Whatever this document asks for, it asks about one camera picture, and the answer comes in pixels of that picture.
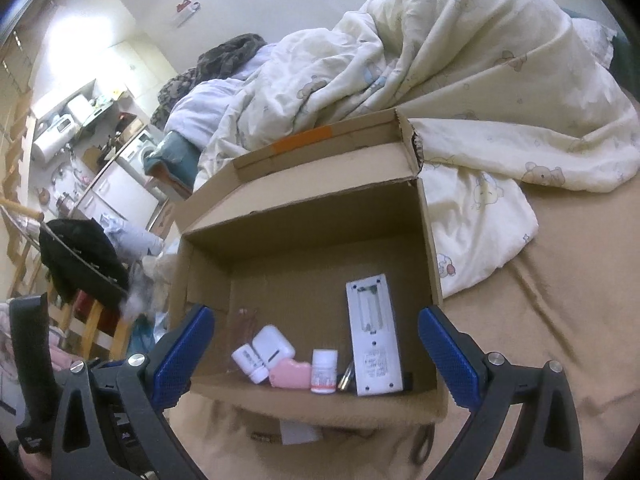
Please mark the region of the black metallic pen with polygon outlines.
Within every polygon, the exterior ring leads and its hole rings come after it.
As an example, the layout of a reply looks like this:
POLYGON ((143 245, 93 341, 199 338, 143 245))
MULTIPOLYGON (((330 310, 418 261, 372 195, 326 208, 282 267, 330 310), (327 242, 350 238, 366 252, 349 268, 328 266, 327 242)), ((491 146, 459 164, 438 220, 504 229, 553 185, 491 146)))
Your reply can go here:
POLYGON ((336 388, 339 392, 356 392, 357 384, 356 384, 356 373, 355 373, 355 363, 350 362, 346 370, 339 378, 337 378, 336 388))

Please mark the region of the teal pillow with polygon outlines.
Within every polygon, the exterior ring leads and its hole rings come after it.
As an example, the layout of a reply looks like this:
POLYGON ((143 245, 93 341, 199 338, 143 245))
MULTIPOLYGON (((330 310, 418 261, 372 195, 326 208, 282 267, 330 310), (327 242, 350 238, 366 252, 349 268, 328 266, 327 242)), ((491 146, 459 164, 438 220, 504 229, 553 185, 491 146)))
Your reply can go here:
POLYGON ((171 131, 154 150, 143 156, 148 177, 167 183, 182 194, 193 192, 201 151, 180 133, 171 131))

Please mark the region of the white cabinet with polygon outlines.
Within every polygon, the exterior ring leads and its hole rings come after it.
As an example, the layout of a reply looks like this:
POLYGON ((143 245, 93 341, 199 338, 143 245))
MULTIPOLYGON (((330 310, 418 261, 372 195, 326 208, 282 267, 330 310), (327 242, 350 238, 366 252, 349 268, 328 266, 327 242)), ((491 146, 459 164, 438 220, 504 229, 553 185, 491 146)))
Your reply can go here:
POLYGON ((145 187, 145 178, 120 156, 110 160, 80 196, 70 216, 99 221, 104 214, 151 229, 165 200, 145 187))

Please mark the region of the white remote control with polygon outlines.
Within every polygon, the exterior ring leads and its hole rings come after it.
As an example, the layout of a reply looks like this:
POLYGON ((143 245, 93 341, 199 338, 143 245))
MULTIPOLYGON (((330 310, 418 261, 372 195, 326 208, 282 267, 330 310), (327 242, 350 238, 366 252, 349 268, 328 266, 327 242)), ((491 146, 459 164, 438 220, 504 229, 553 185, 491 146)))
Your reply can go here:
POLYGON ((400 352, 386 276, 347 283, 346 297, 358 396, 401 392, 400 352))

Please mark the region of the cream bear-print duvet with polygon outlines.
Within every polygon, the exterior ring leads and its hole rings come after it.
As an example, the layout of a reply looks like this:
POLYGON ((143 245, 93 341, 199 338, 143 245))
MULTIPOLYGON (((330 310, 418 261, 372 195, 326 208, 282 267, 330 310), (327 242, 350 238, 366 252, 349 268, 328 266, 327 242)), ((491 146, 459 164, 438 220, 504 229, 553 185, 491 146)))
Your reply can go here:
POLYGON ((196 183, 388 108, 416 130, 445 296, 536 236, 524 184, 607 193, 638 174, 638 114, 553 0, 367 0, 273 48, 206 142, 196 183))

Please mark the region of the white power adapter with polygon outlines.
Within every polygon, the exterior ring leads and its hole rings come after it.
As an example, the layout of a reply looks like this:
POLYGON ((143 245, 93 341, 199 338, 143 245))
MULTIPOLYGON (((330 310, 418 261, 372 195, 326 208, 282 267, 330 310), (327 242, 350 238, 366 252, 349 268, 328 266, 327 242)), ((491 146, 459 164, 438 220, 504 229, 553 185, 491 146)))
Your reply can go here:
POLYGON ((280 435, 283 445, 314 443, 323 438, 322 431, 318 427, 295 420, 281 420, 280 435))

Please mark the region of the white lotion bottle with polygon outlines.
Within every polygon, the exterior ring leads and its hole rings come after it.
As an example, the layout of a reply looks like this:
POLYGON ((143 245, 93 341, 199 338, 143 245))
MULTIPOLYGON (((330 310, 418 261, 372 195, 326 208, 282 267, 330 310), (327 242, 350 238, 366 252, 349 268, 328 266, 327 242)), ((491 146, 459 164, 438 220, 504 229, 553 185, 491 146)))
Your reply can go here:
POLYGON ((284 359, 293 359, 295 348, 274 325, 264 326, 248 344, 231 353, 231 359, 255 385, 269 379, 270 370, 284 359))

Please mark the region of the dark patterned blanket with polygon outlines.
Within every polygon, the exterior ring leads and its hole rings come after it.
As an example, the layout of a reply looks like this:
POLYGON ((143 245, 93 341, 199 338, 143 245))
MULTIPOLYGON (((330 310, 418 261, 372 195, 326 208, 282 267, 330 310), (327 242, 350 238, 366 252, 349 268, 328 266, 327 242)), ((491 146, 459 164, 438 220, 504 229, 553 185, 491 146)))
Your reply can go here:
POLYGON ((194 67, 170 78, 157 93, 157 108, 151 124, 163 129, 172 109, 198 84, 211 79, 227 79, 234 75, 266 45, 257 34, 235 36, 198 57, 194 67))

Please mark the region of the lavender blanket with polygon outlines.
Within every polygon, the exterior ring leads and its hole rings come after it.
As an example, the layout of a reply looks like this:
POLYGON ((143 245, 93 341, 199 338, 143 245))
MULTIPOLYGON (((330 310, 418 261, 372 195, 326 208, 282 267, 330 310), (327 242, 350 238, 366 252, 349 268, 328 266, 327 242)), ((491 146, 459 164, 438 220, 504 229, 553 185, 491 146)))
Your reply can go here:
POLYGON ((268 61, 273 48, 274 45, 267 42, 250 62, 227 79, 211 79, 198 84, 178 101, 165 127, 160 130, 166 134, 178 132, 200 151, 204 150, 233 98, 247 79, 268 61))

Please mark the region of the pink heart-shaped case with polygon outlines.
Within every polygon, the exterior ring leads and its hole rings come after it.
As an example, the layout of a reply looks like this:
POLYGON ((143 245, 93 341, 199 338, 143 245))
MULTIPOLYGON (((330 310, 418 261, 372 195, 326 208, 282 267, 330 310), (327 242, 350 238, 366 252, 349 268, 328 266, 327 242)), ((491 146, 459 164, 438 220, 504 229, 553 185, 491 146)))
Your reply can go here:
POLYGON ((270 370, 269 382, 273 388, 309 390, 311 386, 311 364, 285 358, 270 370))

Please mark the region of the small white pill bottle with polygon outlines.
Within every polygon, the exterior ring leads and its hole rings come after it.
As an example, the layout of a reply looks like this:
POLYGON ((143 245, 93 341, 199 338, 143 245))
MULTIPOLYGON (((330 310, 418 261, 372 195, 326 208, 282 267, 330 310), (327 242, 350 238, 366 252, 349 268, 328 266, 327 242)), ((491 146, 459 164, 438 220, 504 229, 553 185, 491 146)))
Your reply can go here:
POLYGON ((311 360, 311 392, 331 394, 336 391, 337 361, 337 350, 314 349, 311 360))

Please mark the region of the white appliance on shelf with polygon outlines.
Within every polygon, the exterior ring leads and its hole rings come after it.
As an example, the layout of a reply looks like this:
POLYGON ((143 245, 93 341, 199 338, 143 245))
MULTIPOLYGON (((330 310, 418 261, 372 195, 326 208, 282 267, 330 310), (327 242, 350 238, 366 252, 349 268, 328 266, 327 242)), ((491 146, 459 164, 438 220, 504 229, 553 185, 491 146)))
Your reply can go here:
POLYGON ((78 122, 71 114, 60 116, 34 141, 32 156, 35 162, 40 166, 47 166, 51 159, 73 140, 78 131, 78 122))

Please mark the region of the white washing machine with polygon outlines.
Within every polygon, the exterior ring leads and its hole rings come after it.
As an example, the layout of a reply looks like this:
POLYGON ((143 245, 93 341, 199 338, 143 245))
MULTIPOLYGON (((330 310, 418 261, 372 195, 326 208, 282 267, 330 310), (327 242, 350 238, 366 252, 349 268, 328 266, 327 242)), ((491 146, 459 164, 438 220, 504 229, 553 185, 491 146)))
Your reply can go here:
POLYGON ((144 159, 157 148, 157 138, 143 128, 122 148, 116 158, 116 162, 124 168, 130 177, 133 177, 141 185, 145 186, 150 177, 144 172, 144 159))

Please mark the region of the brown cardboard box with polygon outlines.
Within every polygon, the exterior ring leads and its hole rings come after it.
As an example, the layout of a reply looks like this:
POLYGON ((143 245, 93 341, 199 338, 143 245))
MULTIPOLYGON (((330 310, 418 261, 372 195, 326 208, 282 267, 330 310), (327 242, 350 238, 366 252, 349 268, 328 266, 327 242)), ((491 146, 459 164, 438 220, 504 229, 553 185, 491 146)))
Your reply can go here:
POLYGON ((428 425, 447 411, 446 388, 419 336, 420 312, 442 303, 437 252, 416 130, 383 110, 294 134, 232 160, 178 208, 181 234, 171 322, 190 304, 215 315, 193 379, 209 399, 323 427, 428 425), (251 328, 277 327, 297 359, 334 349, 352 362, 347 292, 383 275, 400 367, 412 377, 386 393, 317 394, 254 385, 231 355, 251 328))

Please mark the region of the tan bed sheet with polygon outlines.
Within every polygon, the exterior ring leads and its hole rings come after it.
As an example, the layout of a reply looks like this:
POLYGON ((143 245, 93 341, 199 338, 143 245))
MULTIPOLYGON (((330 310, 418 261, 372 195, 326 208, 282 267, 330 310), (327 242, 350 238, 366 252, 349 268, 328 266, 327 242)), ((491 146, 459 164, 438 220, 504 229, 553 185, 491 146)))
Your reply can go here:
MULTIPOLYGON (((639 425, 639 178, 607 193, 524 184, 536 236, 486 280, 439 307, 458 330, 511 364, 558 361, 570 383, 585 474, 605 477, 639 425)), ((446 388, 432 457, 466 419, 446 388)), ((410 453, 423 425, 316 426, 322 440, 283 445, 280 421, 196 393, 170 413, 211 479, 421 479, 410 453)))

